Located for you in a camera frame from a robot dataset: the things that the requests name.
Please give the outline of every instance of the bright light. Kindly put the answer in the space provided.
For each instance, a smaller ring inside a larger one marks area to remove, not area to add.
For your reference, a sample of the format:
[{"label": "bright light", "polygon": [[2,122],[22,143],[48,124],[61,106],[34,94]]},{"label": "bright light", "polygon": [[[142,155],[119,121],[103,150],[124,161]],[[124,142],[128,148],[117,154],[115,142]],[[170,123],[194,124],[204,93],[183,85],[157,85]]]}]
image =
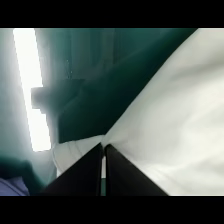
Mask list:
[{"label": "bright light", "polygon": [[31,88],[42,87],[42,77],[38,56],[35,30],[16,28],[13,30],[19,71],[25,100],[27,119],[33,151],[51,148],[46,115],[32,109]]}]

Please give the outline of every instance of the white pillow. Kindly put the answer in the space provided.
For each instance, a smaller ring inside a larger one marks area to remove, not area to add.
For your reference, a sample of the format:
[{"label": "white pillow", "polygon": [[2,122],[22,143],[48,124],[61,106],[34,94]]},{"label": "white pillow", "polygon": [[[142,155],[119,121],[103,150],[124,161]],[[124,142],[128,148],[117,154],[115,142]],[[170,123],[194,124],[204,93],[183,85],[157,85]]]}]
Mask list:
[{"label": "white pillow", "polygon": [[198,29],[106,134],[169,195],[224,195],[224,29]]}]

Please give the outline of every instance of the black object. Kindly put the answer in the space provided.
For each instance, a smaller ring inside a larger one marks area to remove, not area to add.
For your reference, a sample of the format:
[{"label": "black object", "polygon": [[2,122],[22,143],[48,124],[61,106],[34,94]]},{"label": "black object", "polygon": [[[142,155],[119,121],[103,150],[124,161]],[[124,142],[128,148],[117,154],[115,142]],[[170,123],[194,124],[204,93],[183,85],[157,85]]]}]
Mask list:
[{"label": "black object", "polygon": [[[106,196],[167,196],[113,146],[105,152]],[[100,196],[102,158],[98,144],[40,195]]]}]

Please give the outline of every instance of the white fabric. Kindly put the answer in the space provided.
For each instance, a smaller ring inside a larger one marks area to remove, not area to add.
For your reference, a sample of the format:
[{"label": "white fabric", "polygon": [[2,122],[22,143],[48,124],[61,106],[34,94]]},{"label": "white fabric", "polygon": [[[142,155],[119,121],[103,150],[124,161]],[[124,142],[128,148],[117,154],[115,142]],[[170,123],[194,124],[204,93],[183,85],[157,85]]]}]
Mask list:
[{"label": "white fabric", "polygon": [[169,195],[224,195],[224,29],[198,29],[104,137]]},{"label": "white fabric", "polygon": [[[57,176],[65,172],[69,167],[82,158],[94,146],[100,143],[103,136],[95,136],[78,141],[65,142],[56,145],[53,152],[53,161],[57,168]],[[105,162],[102,164],[102,178],[105,178]]]}]

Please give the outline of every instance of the purple cloth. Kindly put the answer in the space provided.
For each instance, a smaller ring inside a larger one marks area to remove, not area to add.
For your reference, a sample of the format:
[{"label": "purple cloth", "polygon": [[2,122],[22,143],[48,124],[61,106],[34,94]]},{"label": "purple cloth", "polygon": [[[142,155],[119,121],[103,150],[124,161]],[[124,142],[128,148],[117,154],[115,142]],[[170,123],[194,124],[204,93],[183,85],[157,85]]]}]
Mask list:
[{"label": "purple cloth", "polygon": [[0,178],[0,196],[29,196],[22,177],[4,180]]}]

